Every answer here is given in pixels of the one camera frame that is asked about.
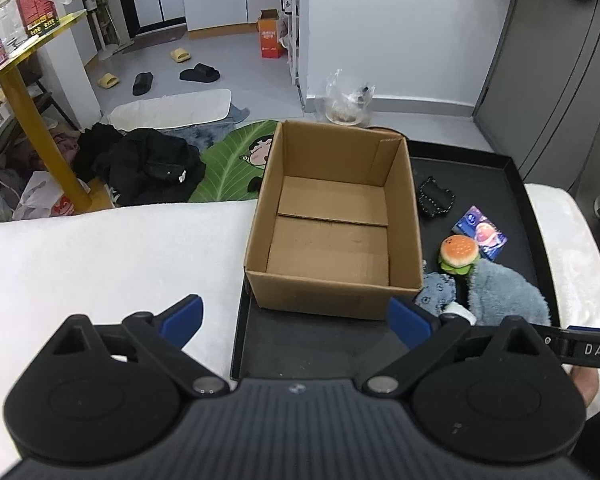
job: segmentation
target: red box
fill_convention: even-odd
[[[27,36],[42,36],[60,25],[56,4],[50,0],[16,0]]]
[[[282,56],[284,47],[280,44],[280,18],[276,9],[260,12],[258,31],[260,32],[260,56]]]

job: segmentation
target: packaging box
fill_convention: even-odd
[[[284,47],[280,44],[280,17],[276,9],[266,9],[260,12],[258,31],[260,33],[260,56],[282,56]]]
[[[407,143],[350,126],[278,124],[245,272],[260,307],[384,319],[422,288]]]
[[[502,231],[475,205],[472,205],[469,211],[456,222],[452,231],[473,238],[480,252],[491,261],[496,259],[504,244],[507,243],[507,237]]]
[[[29,38],[42,36],[60,25],[56,4],[50,0],[16,0],[16,4]]]

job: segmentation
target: blue plush toy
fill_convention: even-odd
[[[434,316],[456,300],[456,282],[448,274],[430,272],[424,275],[423,287],[413,302]]]

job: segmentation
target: slipper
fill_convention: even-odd
[[[180,79],[183,81],[197,81],[199,83],[212,83],[220,79],[220,73],[212,66],[198,63],[193,68],[187,68],[180,72]]]
[[[169,55],[176,63],[182,63],[191,59],[191,54],[180,46],[176,50],[172,50]]]
[[[136,76],[134,82],[133,94],[143,95],[151,90],[151,83],[154,81],[154,75],[151,72],[141,72]]]
[[[108,90],[112,86],[117,85],[119,82],[120,79],[118,79],[113,74],[107,72],[104,76],[98,79],[98,86],[104,88],[105,90]]]

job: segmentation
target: open cardboard box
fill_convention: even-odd
[[[260,307],[384,319],[422,288],[407,143],[378,132],[279,123],[245,272]]]

